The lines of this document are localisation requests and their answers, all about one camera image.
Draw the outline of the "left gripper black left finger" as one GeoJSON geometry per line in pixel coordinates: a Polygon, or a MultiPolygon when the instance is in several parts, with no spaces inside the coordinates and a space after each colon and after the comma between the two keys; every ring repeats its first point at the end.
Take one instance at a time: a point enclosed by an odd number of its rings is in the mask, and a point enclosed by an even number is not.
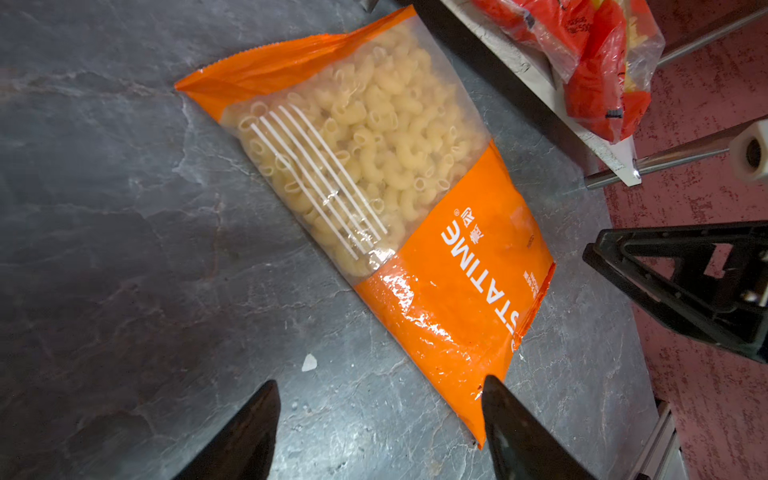
{"type": "Polygon", "coordinates": [[[280,411],[278,384],[270,379],[175,479],[267,479],[280,411]]]}

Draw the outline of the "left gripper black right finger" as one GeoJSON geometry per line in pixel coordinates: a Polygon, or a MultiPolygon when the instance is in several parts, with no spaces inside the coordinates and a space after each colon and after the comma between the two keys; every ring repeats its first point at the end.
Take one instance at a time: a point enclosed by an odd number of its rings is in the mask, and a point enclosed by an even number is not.
{"type": "Polygon", "coordinates": [[[498,479],[593,477],[493,375],[484,380],[481,406],[498,479]]]}

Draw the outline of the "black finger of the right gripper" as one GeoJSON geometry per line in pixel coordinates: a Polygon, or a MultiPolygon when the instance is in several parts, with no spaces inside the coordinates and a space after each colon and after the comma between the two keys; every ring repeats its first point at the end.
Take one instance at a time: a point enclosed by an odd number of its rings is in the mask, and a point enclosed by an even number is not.
{"type": "Polygon", "coordinates": [[[582,258],[667,329],[766,363],[766,222],[605,229],[582,258]]]}

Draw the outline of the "red macaroni bag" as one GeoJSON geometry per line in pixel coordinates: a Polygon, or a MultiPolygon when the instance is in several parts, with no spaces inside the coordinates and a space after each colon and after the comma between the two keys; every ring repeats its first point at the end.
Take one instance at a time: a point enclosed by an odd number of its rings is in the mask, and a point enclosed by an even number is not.
{"type": "Polygon", "coordinates": [[[646,1],[603,1],[564,87],[568,115],[611,144],[632,136],[650,105],[664,48],[646,1]]]}
{"type": "Polygon", "coordinates": [[[509,38],[541,51],[567,83],[586,48],[601,1],[473,0],[509,38]]]}

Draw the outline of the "orange macaroni bag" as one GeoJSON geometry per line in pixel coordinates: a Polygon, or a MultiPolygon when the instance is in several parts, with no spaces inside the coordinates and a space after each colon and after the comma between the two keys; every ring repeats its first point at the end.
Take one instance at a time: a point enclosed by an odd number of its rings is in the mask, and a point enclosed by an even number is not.
{"type": "Polygon", "coordinates": [[[253,48],[176,84],[486,442],[556,263],[456,71],[413,7],[253,48]]]}

